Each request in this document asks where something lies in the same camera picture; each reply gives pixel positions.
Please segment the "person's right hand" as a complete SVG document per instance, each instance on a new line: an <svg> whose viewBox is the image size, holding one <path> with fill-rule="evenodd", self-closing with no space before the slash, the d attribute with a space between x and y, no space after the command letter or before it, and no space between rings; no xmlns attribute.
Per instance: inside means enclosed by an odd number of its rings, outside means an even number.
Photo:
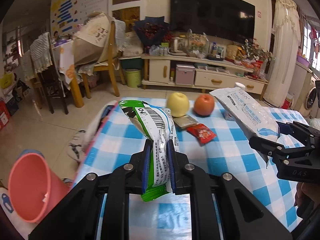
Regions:
<svg viewBox="0 0 320 240"><path fill-rule="evenodd" d="M299 182L296 186L295 204L297 216L304 219L319 206L319 184Z"/></svg>

